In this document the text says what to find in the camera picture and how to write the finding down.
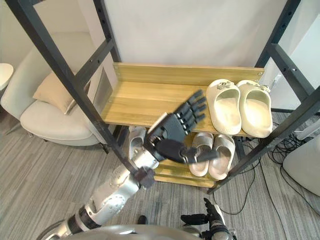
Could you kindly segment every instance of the wooden board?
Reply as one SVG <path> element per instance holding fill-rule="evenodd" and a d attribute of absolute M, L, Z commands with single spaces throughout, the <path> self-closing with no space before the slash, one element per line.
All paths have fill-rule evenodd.
<path fill-rule="evenodd" d="M 156 181 L 184 184 L 197 187 L 211 188 L 215 184 L 208 173 L 205 176 L 195 176 L 190 170 L 189 166 L 173 162 L 171 160 L 162 161 L 155 169 Z"/>
<path fill-rule="evenodd" d="M 264 73 L 263 68 L 257 67 L 142 65 L 121 62 L 116 62 L 113 66 L 119 81 L 196 86 L 208 86 L 217 79 L 228 79 L 234 83 L 241 80 L 258 81 Z"/>
<path fill-rule="evenodd" d="M 101 117 L 108 124 L 151 127 L 165 112 L 174 111 L 198 89 L 206 86 L 119 81 Z M 213 127 L 208 108 L 194 132 L 219 134 Z M 248 136 L 241 130 L 237 136 Z"/>
<path fill-rule="evenodd" d="M 263 68 L 253 67 L 209 67 L 209 66 L 165 66 L 114 63 L 118 84 L 101 113 L 108 124 L 151 127 L 165 112 L 173 112 L 195 91 L 216 79 L 229 79 L 234 83 L 241 80 L 258 81 Z M 194 132 L 219 134 L 212 125 L 208 108 L 206 117 Z M 189 146 L 195 133 L 189 134 Z M 237 136 L 248 136 L 240 131 Z M 162 161 L 155 170 L 155 180 L 210 188 L 214 179 L 209 174 L 197 177 L 189 167 L 170 160 Z"/>

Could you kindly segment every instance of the white slipper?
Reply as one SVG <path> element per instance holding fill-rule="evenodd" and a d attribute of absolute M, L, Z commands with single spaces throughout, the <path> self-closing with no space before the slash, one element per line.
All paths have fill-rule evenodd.
<path fill-rule="evenodd" d="M 144 144 L 144 139 L 146 135 L 146 128 L 141 126 L 136 126 L 132 129 L 129 134 L 129 154 L 128 157 L 131 160 L 137 152 L 142 149 Z"/>
<path fill-rule="evenodd" d="M 214 136 L 211 133 L 197 133 L 192 141 L 192 146 L 200 149 L 200 153 L 210 152 L 214 144 Z M 209 161 L 198 162 L 189 165 L 190 172 L 202 177 L 208 172 Z"/>
<path fill-rule="evenodd" d="M 227 135 L 234 135 L 241 130 L 239 112 L 240 91 L 235 84 L 227 79 L 213 81 L 206 90 L 212 125 Z"/>
<path fill-rule="evenodd" d="M 225 179 L 234 159 L 235 141 L 229 135 L 220 134 L 215 137 L 213 149 L 220 154 L 220 158 L 210 161 L 209 174 L 217 180 Z"/>
<path fill-rule="evenodd" d="M 239 109 L 242 129 L 253 137 L 269 136 L 273 127 L 269 88 L 251 80 L 242 80 L 237 86 L 241 92 Z"/>

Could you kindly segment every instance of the metal shoe rack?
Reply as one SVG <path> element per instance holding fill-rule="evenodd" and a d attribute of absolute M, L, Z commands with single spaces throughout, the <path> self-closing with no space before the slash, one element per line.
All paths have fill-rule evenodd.
<path fill-rule="evenodd" d="M 90 80 L 108 53 L 111 53 L 114 62 L 121 62 L 105 1 L 93 0 L 103 29 L 105 41 L 98 47 L 76 75 L 71 71 L 33 7 L 34 4 L 41 2 L 41 0 L 6 0 L 6 2 L 34 45 L 71 96 L 75 99 L 82 111 L 86 114 L 88 119 L 96 127 L 103 139 L 108 143 L 108 146 L 114 151 L 126 168 L 132 174 L 135 174 L 138 170 L 137 167 L 128 161 L 119 141 L 117 141 L 109 131 L 109 125 L 104 122 L 90 102 L 86 93 L 83 91 L 83 86 Z M 270 148 L 273 148 L 281 142 L 281 140 L 287 137 L 320 109 L 320 87 L 317 89 L 312 87 L 299 68 L 278 44 L 299 3 L 300 0 L 287 0 L 255 67 L 263 68 L 269 58 L 272 58 L 299 98 L 301 105 L 299 105 L 268 137 L 261 139 L 260 143 L 247 155 L 245 155 L 241 141 L 236 141 L 237 154 L 240 159 L 239 163 L 230 170 L 225 179 L 215 182 L 214 186 L 208 190 L 208 194 L 211 194 L 222 187 L 246 167 L 258 160 Z"/>

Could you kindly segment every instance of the silver robotic arm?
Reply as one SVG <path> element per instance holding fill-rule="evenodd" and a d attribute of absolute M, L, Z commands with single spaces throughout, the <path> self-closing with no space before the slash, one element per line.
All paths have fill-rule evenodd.
<path fill-rule="evenodd" d="M 124 165 L 115 169 L 110 178 L 93 193 L 83 207 L 69 219 L 45 230 L 38 240 L 57 240 L 99 228 L 124 207 L 126 201 L 142 187 L 154 182 L 159 162 L 170 159 L 192 164 L 217 158 L 215 150 L 202 155 L 197 148 L 186 147 L 183 140 L 205 115 L 206 99 L 201 90 L 182 103 L 176 111 L 162 115 L 149 129 L 141 150 L 131 159 L 139 169 L 131 174 Z"/>

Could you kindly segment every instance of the striped carpet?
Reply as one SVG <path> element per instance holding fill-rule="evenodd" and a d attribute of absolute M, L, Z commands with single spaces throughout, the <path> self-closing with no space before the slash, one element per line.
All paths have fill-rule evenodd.
<path fill-rule="evenodd" d="M 284 117 L 274 115 L 278 122 Z M 71 147 L 44 142 L 29 137 L 22 128 L 0 136 L 0 239 L 34 240 L 45 227 L 81 207 L 119 164 L 113 152 L 106 155 L 97 145 Z M 320 217 L 285 183 L 279 167 L 268 156 L 263 156 L 261 166 L 287 239 L 320 239 Z M 219 189 L 215 193 L 219 206 L 230 212 L 239 210 L 253 175 L 253 171 L 238 175 Z M 297 189 L 320 211 L 320 197 Z M 140 190 L 107 224 L 133 224 L 143 214 L 151 224 L 179 228 L 183 224 L 180 215 L 206 212 L 203 197 L 213 202 L 206 189 L 157 182 Z M 243 211 L 224 214 L 224 218 L 239 240 L 286 239 L 260 166 Z"/>

